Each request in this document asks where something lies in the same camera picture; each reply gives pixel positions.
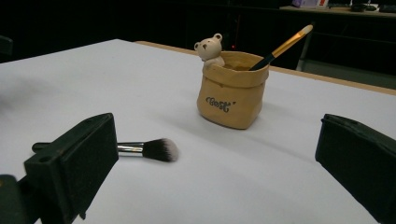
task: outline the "bear ear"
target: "bear ear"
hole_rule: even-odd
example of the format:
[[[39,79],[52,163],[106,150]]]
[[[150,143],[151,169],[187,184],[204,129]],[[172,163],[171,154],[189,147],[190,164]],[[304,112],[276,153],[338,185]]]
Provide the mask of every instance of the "bear ear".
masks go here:
[[[221,34],[215,34],[215,35],[213,35],[213,37],[215,37],[218,41],[222,40],[222,35]]]
[[[200,42],[196,42],[196,43],[195,43],[195,45],[194,45],[194,49],[195,49],[195,50],[198,49],[199,44],[200,44]]]

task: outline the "gray floor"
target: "gray floor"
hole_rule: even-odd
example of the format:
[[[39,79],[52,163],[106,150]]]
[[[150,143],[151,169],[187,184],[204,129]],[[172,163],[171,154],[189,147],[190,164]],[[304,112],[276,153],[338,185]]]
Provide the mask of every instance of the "gray floor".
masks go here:
[[[300,61],[296,70],[396,90],[396,72],[392,76],[311,60]]]

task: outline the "white tabletop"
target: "white tabletop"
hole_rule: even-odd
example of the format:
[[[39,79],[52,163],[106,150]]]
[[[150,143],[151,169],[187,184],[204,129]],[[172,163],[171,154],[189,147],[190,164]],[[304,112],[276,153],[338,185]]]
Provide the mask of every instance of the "white tabletop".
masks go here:
[[[326,113],[396,138],[394,95],[271,71],[239,131],[199,115],[202,66],[121,40],[0,64],[0,174],[21,179],[33,143],[111,112],[119,142],[167,137],[180,157],[120,158],[75,223],[376,223],[314,156]]]

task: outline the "makeup brush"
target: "makeup brush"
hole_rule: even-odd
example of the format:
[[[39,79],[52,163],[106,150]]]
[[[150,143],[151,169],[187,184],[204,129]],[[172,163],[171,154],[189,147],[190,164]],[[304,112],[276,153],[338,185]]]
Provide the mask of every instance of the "makeup brush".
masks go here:
[[[277,58],[279,55],[281,55],[283,52],[285,52],[287,49],[289,49],[291,46],[293,46],[295,43],[301,40],[305,35],[311,32],[312,28],[313,28],[312,25],[305,26],[303,30],[299,31],[297,34],[292,36],[281,46],[279,46],[277,49],[272,51],[272,53],[265,56],[265,58],[263,58],[261,61],[254,64],[253,67],[249,69],[249,71],[255,71],[264,68],[267,64],[269,64],[271,61],[273,61],[275,58]]]
[[[32,145],[33,152],[45,148],[50,143],[38,142]],[[176,144],[168,139],[161,138],[148,142],[117,143],[117,150],[123,157],[144,157],[156,161],[176,161],[178,149]]]

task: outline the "brush ferrule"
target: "brush ferrule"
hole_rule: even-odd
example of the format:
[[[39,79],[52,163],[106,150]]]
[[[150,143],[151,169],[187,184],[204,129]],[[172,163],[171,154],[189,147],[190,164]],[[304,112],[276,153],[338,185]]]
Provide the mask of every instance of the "brush ferrule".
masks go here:
[[[135,156],[143,157],[143,145],[144,143],[119,143],[118,151],[120,156]]]

